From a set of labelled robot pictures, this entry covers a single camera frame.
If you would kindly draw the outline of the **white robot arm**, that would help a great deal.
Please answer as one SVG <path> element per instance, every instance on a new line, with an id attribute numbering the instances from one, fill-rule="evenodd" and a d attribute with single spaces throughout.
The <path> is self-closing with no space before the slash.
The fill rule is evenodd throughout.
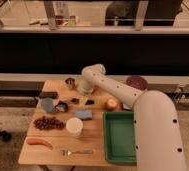
<path id="1" fill-rule="evenodd" d="M 116 97 L 134 112 L 138 171 L 187 171 L 176 107 L 158 90 L 139 90 L 105 75 L 105 67 L 84 67 L 78 91 L 91 94 L 93 87 Z"/>

